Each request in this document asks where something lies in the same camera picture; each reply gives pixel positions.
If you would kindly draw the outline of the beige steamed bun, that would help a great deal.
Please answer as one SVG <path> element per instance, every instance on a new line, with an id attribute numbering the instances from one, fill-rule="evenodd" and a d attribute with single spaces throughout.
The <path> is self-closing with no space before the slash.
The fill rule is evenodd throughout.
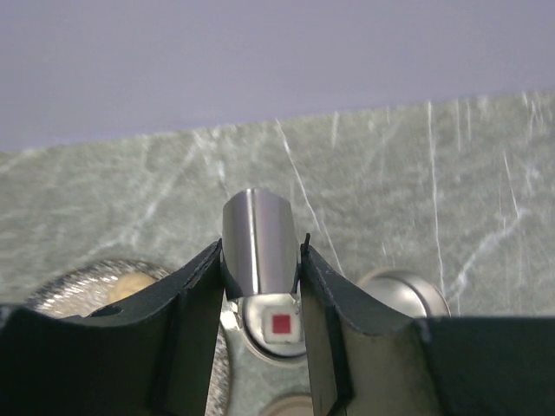
<path id="1" fill-rule="evenodd" d="M 121 276 L 108 292 L 108 304 L 118 302 L 155 283 L 156 280 L 142 272 L 128 273 Z"/>

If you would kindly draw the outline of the red-centre sushi roll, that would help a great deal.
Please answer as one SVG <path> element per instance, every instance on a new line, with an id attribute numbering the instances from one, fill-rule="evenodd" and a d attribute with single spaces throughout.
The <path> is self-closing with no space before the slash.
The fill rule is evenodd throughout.
<path id="1" fill-rule="evenodd" d="M 293 296 L 248 297 L 242 312 L 246 333 L 263 353 L 284 360 L 306 354 L 300 304 Z"/>

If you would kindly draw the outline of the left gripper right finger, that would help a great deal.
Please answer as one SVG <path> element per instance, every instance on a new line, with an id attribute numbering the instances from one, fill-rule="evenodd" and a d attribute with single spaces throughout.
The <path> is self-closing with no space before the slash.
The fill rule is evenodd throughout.
<path id="1" fill-rule="evenodd" d="M 411 318 L 309 244 L 299 271 L 317 415 L 551 415 L 551 317 Z"/>

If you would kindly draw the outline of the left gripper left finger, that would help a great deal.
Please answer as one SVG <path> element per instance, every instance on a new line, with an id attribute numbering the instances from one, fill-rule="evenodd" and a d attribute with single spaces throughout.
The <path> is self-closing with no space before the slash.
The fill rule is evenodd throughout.
<path id="1" fill-rule="evenodd" d="M 201 415 L 223 283 L 220 245 L 89 316 L 1 307 L 4 415 Z"/>

